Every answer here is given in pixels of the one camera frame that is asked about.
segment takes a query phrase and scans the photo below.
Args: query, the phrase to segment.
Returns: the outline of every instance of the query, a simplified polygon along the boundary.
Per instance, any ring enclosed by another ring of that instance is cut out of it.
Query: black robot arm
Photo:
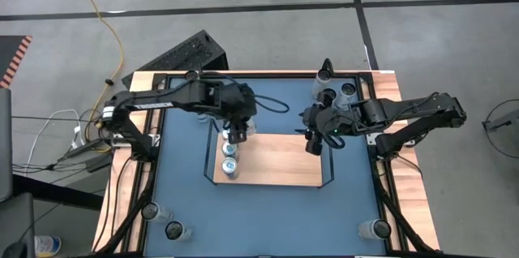
[[[161,108],[179,108],[229,122],[231,144],[247,140],[246,122],[256,114],[255,95],[247,84],[193,79],[171,89],[119,92],[105,103],[101,123],[131,145],[132,158],[154,161],[157,149],[152,137],[139,131],[130,112]]]
[[[432,93],[429,97],[407,101],[370,99],[349,105],[347,110],[331,107],[325,92],[318,103],[305,109],[302,121],[307,126],[307,151],[320,154],[324,140],[332,148],[343,148],[341,135],[369,135],[384,132],[395,121],[418,118],[395,133],[380,133],[376,138],[377,153],[390,157],[411,140],[420,141],[429,131],[441,127],[460,127],[466,114],[455,97]]]

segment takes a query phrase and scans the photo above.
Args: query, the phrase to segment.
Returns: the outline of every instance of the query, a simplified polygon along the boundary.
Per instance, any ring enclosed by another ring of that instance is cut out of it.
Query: black metal frame
[[[218,183],[214,182],[212,178],[208,176],[208,166],[209,166],[209,150],[211,148],[211,138],[212,138],[212,123],[209,125],[209,133],[208,133],[208,142],[207,148],[205,149],[205,158],[204,158],[204,177],[212,183],[212,185],[217,186]]]
[[[325,187],[326,185],[330,184],[335,180],[335,170],[333,169],[333,149],[328,146],[328,161],[330,162],[330,179],[323,183],[321,186],[317,187],[317,189],[321,189]]]
[[[283,79],[283,78],[285,78],[285,79],[296,79],[296,78],[298,78],[298,79],[313,79],[313,78],[315,78],[314,74],[311,74],[311,73],[298,73],[298,72],[290,72],[290,73],[273,72],[273,73],[258,74],[258,73],[244,71],[243,73],[232,74],[232,76],[233,77],[239,77],[240,79],[262,79],[262,78],[268,78],[268,79]],[[168,84],[170,79],[178,78],[178,77],[183,77],[183,75],[181,75],[181,74],[179,74],[179,75],[169,75],[169,74],[164,74],[164,73],[156,73],[154,75],[153,82],[156,83],[155,79],[161,79],[161,80],[165,79],[166,84]],[[213,78],[213,79],[221,78],[220,75],[207,75],[205,77],[209,78],[209,79],[210,78]],[[355,80],[355,84],[358,87],[359,99],[364,99],[363,90],[362,90],[362,81],[361,81],[361,80],[364,80],[367,83],[368,90],[370,92],[370,97],[375,98],[375,86],[374,86],[373,78],[372,78],[372,75],[371,75],[370,72],[338,72],[334,77],[335,78],[339,78],[339,79],[341,79],[341,78],[350,78],[350,79],[353,78]],[[165,123],[165,113],[164,113],[163,110],[161,110],[161,114],[159,116],[159,124],[157,125],[158,126],[157,129],[163,127],[164,123]],[[149,126],[150,126],[150,122],[147,121],[146,127],[145,127],[145,131],[146,132],[149,132],[149,129],[150,129]],[[376,166],[371,166],[371,173],[372,173],[372,178],[375,178],[375,176],[378,177],[379,173],[378,173],[378,169],[376,168]],[[138,170],[135,174],[136,174],[135,179],[142,180],[142,174],[143,174],[142,170]],[[153,174],[153,176],[148,176],[149,178],[154,178],[155,180],[157,180],[156,179],[157,170],[154,170],[150,174]],[[391,171],[389,171],[387,174],[392,177],[392,172]],[[394,181],[393,182],[389,182],[388,181],[388,186],[392,187],[392,189],[396,192]],[[137,199],[136,196],[137,195],[134,195],[133,192],[132,192],[131,204],[134,203],[135,200]],[[382,199],[380,198],[380,196],[378,194],[375,194],[375,197],[376,197],[377,208],[379,210],[379,216],[385,220],[385,219],[387,219],[387,216],[386,216],[386,212],[385,212],[385,209],[384,209],[384,203],[382,202]],[[398,199],[395,200],[395,204],[400,209],[400,207],[398,206]],[[139,240],[138,240],[138,243],[137,243],[138,244],[138,247],[137,247],[137,251],[138,252],[144,252],[144,247],[145,247],[145,244],[146,244],[145,240],[146,240],[147,228],[148,228],[147,227],[147,222],[146,221],[142,221],[141,227],[140,227],[140,232],[139,232]],[[131,235],[131,230],[128,230],[127,236],[129,237],[130,235]],[[400,238],[401,235],[402,235],[402,239],[405,239],[405,236],[403,235],[403,233],[399,232],[399,238]],[[392,244],[391,244],[390,239],[386,239],[384,241],[384,247],[385,247],[386,253],[392,251]],[[126,248],[123,247],[122,250],[123,251],[127,251],[128,248],[127,247]]]
[[[373,83],[373,76],[372,76],[372,74],[369,74],[369,76],[370,76],[369,81],[367,81],[368,92],[369,92],[371,99],[376,99],[376,92],[375,92],[375,85]],[[379,160],[378,160],[378,157],[376,156],[375,146],[368,145],[367,150],[368,150],[368,156],[369,156],[370,162],[371,162],[371,177],[373,179],[373,186],[376,186],[375,178],[380,177],[380,172],[376,165],[377,161],[379,161]],[[384,172],[385,172],[384,177],[386,178],[386,183],[388,184],[390,198],[391,198],[392,202],[395,204],[395,206],[397,206],[398,211],[400,211],[400,204],[398,202],[398,195],[397,195],[397,187],[395,185],[395,178],[392,174],[391,164],[389,162],[384,162],[383,167],[384,167]],[[382,215],[382,217],[384,217],[384,220],[387,220],[385,206],[384,206],[384,203],[382,202],[382,196],[379,194],[379,192],[377,190],[375,190],[375,195],[377,197],[377,200],[380,200],[379,211],[382,212],[381,215]],[[398,237],[398,242],[400,244],[401,250],[408,251],[409,245],[407,244],[407,238],[405,237],[403,230],[401,229],[401,227],[398,224],[397,224],[397,237]],[[392,251],[391,239],[386,239],[385,242],[387,244],[386,252]]]

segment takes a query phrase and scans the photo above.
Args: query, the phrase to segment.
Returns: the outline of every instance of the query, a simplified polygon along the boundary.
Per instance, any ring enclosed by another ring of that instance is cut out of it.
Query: black cable
[[[74,121],[78,122],[78,119],[70,118],[46,118],[46,117],[33,117],[33,116],[11,116],[15,119],[37,119],[37,120],[56,120],[56,121]],[[88,122],[88,120],[79,120],[80,122]]]
[[[420,169],[420,167],[416,166],[416,164],[414,164],[412,161],[406,159],[405,157],[403,157],[399,154],[397,154],[397,157],[400,158],[401,160],[405,161],[405,163],[409,164],[410,166],[414,167],[420,173],[420,176],[423,177],[422,170]]]
[[[117,177],[117,182],[115,183],[115,204],[114,204],[114,216],[112,217],[112,229],[110,231],[110,236],[114,235],[114,227],[115,227],[115,215],[117,213],[117,199],[119,196],[119,183],[121,182],[122,173],[124,173],[124,168],[126,168],[128,162],[130,161],[130,158],[128,157],[127,160],[122,165],[121,171],[119,172],[119,176]]]
[[[108,243],[101,249],[99,249],[96,254],[106,254],[113,253],[119,243],[121,242],[123,236],[128,231],[129,227],[133,225],[135,217],[139,214],[139,211],[146,205],[147,202],[152,198],[152,189],[153,184],[155,183],[155,170],[156,163],[152,162],[150,164],[150,169],[148,172],[148,181],[146,181],[146,185],[144,189],[140,193],[140,197],[135,203],[135,205],[129,210],[127,216],[122,221],[121,225],[118,227],[115,234],[110,238]]]
[[[106,139],[105,135],[103,134],[103,128],[97,129],[97,136],[100,140],[103,140],[104,142],[107,142],[108,139]],[[112,134],[109,132],[108,137],[111,139]]]
[[[19,170],[23,170],[23,169],[33,169],[35,171],[31,171],[31,172],[28,172],[28,174],[33,174],[33,173],[38,173],[38,172],[41,172],[43,170],[48,170],[48,171],[56,171],[56,172],[70,172],[70,171],[75,171],[75,170],[82,170],[82,169],[70,169],[70,170],[61,170],[61,169],[66,169],[66,168],[70,168],[72,166],[77,166],[77,165],[81,165],[81,164],[84,164],[86,163],[87,161],[89,160],[86,160],[86,161],[79,161],[79,162],[76,162],[76,163],[71,163],[71,164],[63,164],[61,161],[56,161],[55,163],[52,163],[52,164],[46,164],[46,165],[36,165],[36,164],[31,164],[31,165],[28,165],[27,164],[19,164],[19,163],[13,163],[12,165],[14,166],[13,167],[13,171],[16,172],[16,173],[25,173],[24,171],[19,171]]]
[[[323,136],[323,140],[326,144],[328,144],[328,146],[330,148],[334,148],[334,149],[342,149],[346,146],[346,143],[345,141],[338,135],[329,135],[327,133],[328,131],[328,128],[326,128],[328,126],[328,124],[333,120],[333,118],[330,118],[328,119],[328,121],[326,123],[324,123],[323,125],[323,133],[321,134]],[[337,140],[339,140],[339,142],[337,143],[332,137],[335,137]]]
[[[74,176],[74,175],[77,175],[77,174],[79,174],[79,173],[85,171],[86,169],[87,169],[87,168],[81,169],[81,170],[79,170],[79,171],[77,171],[77,172],[75,172],[75,173],[72,173],[72,174],[69,174],[69,175],[67,175],[67,176],[65,176],[65,177],[59,178],[59,179],[57,179],[57,180],[54,180],[54,181],[51,182],[50,184],[54,184],[54,183],[56,183],[56,182],[59,182],[59,181],[62,181],[62,180],[64,180],[64,179],[66,179],[66,178],[70,178],[70,177],[72,177],[72,176]]]
[[[95,194],[95,193],[98,193],[98,192],[101,192],[105,189],[100,189],[100,190],[96,190],[96,191],[92,191],[92,192],[89,192],[90,194]],[[51,213],[53,210],[55,210],[59,205],[61,204],[56,204],[55,206],[53,206],[51,209],[47,210],[45,213],[43,213],[42,215],[40,215],[36,220],[34,220],[30,226],[27,227],[27,229],[25,229],[24,233],[19,237],[19,241],[21,241],[25,234],[27,234],[27,232],[34,226],[36,225],[37,222],[39,222],[39,220],[41,220],[43,217],[45,217],[47,214]]]
[[[509,103],[509,102],[512,102],[512,101],[519,101],[519,99],[509,99],[507,101],[502,101],[500,102],[496,107],[494,107],[494,109],[492,109],[490,111],[490,113],[488,114],[488,116],[485,118],[485,122],[488,121],[488,119],[490,119],[490,117],[492,116],[492,114],[494,113],[494,111],[501,107],[502,105],[506,104],[506,103]],[[494,148],[498,153],[501,153],[502,155],[506,156],[506,157],[511,157],[511,158],[516,158],[516,159],[519,159],[519,156],[514,156],[510,153],[506,153],[504,152],[503,150],[501,150],[500,148],[498,148],[494,142],[492,141],[492,139],[490,138],[490,136],[488,135],[488,131],[487,129],[485,129],[485,135],[487,136],[487,139],[488,139],[488,142],[490,143],[490,145],[492,146],[492,148]]]
[[[36,224],[39,220],[41,220],[43,217],[45,217],[47,214],[49,214],[50,212],[52,212],[53,210],[55,210],[59,205],[61,204],[56,204],[55,206],[53,206],[51,209],[47,210],[45,213],[43,213],[42,215],[40,215],[36,220],[34,220],[30,226],[27,227],[27,229],[25,229],[24,233],[21,235],[21,237],[19,237],[19,241],[21,241],[25,234],[27,234],[27,232],[34,226],[34,224]]]
[[[112,179],[112,170],[110,170],[108,173],[108,193],[107,193],[108,200],[106,201],[105,220],[103,221],[103,226],[101,227],[101,231],[99,232],[99,237],[97,237],[97,241],[94,243],[93,251],[96,250],[97,246],[99,245],[99,242],[101,241],[101,237],[105,233],[106,222],[108,221],[108,211],[110,209],[110,191],[111,191],[110,190],[110,180],[111,179]]]
[[[218,76],[220,76],[220,77],[222,77],[224,79],[230,80],[231,82],[233,82],[233,84],[240,85],[240,83],[237,80],[235,80],[232,76],[224,75],[224,74],[222,74],[222,73],[220,73],[218,71],[202,71],[198,75],[199,75],[199,77],[202,77],[204,75],[218,75]]]
[[[270,111],[270,112],[274,112],[274,113],[279,113],[279,114],[284,114],[284,113],[287,113],[288,111],[290,111],[290,107],[282,102],[282,101],[279,101],[277,99],[274,99],[274,98],[271,98],[271,97],[267,97],[267,96],[262,96],[262,95],[254,95],[254,97],[256,98],[260,98],[260,99],[265,99],[265,100],[268,100],[268,101],[273,101],[274,103],[277,103],[279,105],[282,105],[285,107],[285,110],[275,110],[275,109],[272,109],[270,107],[267,107],[266,105],[264,105],[263,103],[259,102],[258,100],[255,100],[256,104],[260,105],[261,107],[263,107],[264,109]]]
[[[97,118],[92,118],[90,120],[87,121],[87,125],[86,127],[84,128],[84,131],[83,131],[83,134],[84,134],[84,140],[89,143],[90,142],[90,125],[93,125],[95,128],[96,127],[96,123],[101,119],[101,116],[97,117]]]
[[[83,119],[84,115],[90,111],[93,111],[93,112],[97,112],[99,114],[98,117],[100,117],[102,114],[101,112],[99,112],[98,110],[95,110],[95,109],[86,109],[80,116],[79,116],[79,119]]]

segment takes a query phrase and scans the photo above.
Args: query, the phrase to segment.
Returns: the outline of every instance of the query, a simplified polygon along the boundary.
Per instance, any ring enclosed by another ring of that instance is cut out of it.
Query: gray floor
[[[95,1],[103,11],[123,11],[353,0]],[[0,15],[92,11],[88,0],[0,0],[0,5]],[[499,102],[518,98],[519,5],[380,8],[365,13],[380,68],[397,71],[404,98],[449,92],[460,99],[469,116],[464,127],[433,131],[417,147],[440,246],[451,253],[517,257],[519,163],[491,148],[480,122]],[[125,46],[123,74],[201,29],[226,50],[232,69],[314,69],[325,57],[337,69],[367,68],[354,9],[112,18],[109,22]],[[14,114],[45,117],[60,109],[86,110],[117,66],[116,42],[95,19],[0,22],[0,34],[33,35],[11,86]],[[15,121],[15,162],[27,161],[41,125]],[[50,125],[32,162],[46,164],[60,157],[70,144],[73,128],[73,123]],[[493,137],[500,147],[519,154],[513,145],[519,140],[517,127]],[[52,181],[60,176],[34,177]],[[105,175],[79,174],[62,184],[75,181],[85,191],[95,191],[104,186]],[[45,206],[37,204],[36,215]],[[89,249],[97,218],[97,213],[60,207],[36,230],[66,237],[63,255],[79,254]]]

